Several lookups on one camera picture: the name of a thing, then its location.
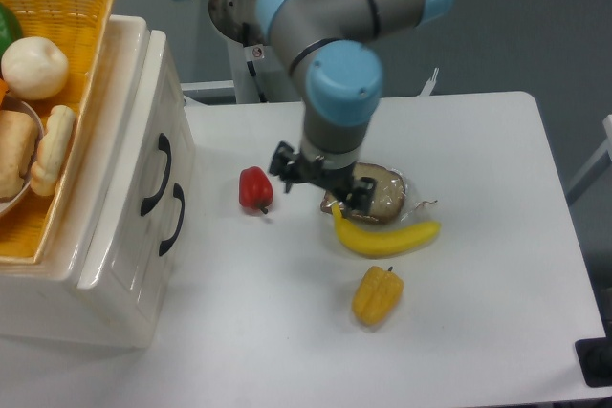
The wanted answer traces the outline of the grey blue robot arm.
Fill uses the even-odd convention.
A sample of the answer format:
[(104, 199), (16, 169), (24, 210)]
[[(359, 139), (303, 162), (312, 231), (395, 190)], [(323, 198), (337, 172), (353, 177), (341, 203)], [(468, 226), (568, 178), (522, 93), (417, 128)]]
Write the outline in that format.
[(229, 14), (229, 36), (271, 47), (305, 105), (300, 144), (276, 147), (271, 175), (367, 212), (377, 184), (354, 169), (383, 89), (368, 43), (447, 14), (453, 0), (243, 1), (243, 11)]

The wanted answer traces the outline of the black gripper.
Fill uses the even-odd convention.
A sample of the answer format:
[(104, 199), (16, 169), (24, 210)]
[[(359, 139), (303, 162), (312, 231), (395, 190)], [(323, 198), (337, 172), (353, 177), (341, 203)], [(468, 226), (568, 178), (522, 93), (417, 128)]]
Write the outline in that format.
[(369, 212), (378, 181), (369, 176), (354, 178), (359, 150), (334, 154), (315, 147), (300, 147), (281, 141), (275, 148), (269, 174), (284, 183), (289, 193), (294, 184), (309, 183), (330, 192), (349, 211)]

